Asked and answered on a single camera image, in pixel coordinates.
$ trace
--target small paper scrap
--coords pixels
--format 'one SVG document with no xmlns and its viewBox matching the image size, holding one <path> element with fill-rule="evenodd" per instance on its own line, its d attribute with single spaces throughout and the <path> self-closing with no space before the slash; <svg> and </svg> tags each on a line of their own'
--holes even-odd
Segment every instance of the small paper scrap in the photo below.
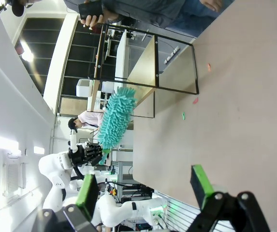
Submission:
<svg viewBox="0 0 277 232">
<path fill-rule="evenodd" d="M 193 105 L 195 105 L 198 102 L 198 98 L 196 98 L 193 102 Z"/>
</svg>

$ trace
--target beige table surface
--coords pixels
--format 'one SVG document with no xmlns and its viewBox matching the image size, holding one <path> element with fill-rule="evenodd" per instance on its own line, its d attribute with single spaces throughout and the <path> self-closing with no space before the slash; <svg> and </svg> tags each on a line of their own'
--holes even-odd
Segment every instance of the beige table surface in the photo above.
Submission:
<svg viewBox="0 0 277 232">
<path fill-rule="evenodd" d="M 198 102 L 156 90 L 155 119 L 134 119 L 133 177 L 196 205 L 190 166 L 202 164 L 232 195 L 252 191 L 277 232 L 277 0 L 236 0 L 194 47 Z"/>
</svg>

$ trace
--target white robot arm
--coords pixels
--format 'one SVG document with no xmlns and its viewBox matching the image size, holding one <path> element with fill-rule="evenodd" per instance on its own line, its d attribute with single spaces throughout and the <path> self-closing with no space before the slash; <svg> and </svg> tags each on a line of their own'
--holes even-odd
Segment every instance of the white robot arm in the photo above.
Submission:
<svg viewBox="0 0 277 232">
<path fill-rule="evenodd" d="M 76 132 L 70 134 L 71 148 L 69 151 L 50 154 L 40 159 L 38 167 L 40 173 L 45 175 L 52 183 L 52 188 L 45 199 L 43 208 L 58 211 L 62 208 L 62 189 L 67 188 L 71 181 L 74 164 L 86 164 L 89 160 L 85 154 L 85 148 L 76 145 Z M 92 158 L 101 160 L 101 150 L 91 150 Z"/>
<path fill-rule="evenodd" d="M 104 226 L 115 227 L 124 220 L 131 218 L 143 218 L 149 225 L 156 226 L 165 209 L 166 201 L 161 197 L 150 200 L 124 202 L 118 207 L 111 195 L 103 195 L 96 202 L 92 225 L 97 226 L 101 222 Z"/>
</svg>

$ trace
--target microfiber duster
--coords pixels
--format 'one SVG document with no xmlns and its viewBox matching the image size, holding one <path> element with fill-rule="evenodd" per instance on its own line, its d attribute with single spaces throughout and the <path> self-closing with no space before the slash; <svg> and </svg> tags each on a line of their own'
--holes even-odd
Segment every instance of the microfiber duster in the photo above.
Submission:
<svg viewBox="0 0 277 232">
<path fill-rule="evenodd" d="M 98 134 L 98 141 L 103 145 L 103 149 L 110 149 L 120 143 L 136 107 L 134 95 L 134 89 L 121 87 L 110 96 Z M 103 165 L 106 157 L 107 154 L 103 156 L 99 164 Z"/>
</svg>

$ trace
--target white shirt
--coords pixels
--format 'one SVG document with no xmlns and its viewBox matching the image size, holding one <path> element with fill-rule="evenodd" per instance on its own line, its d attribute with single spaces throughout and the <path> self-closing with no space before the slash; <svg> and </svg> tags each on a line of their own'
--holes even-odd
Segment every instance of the white shirt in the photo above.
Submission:
<svg viewBox="0 0 277 232">
<path fill-rule="evenodd" d="M 79 120 L 83 126 L 86 127 L 89 124 L 101 126 L 103 122 L 104 113 L 88 112 L 87 110 L 78 115 Z"/>
</svg>

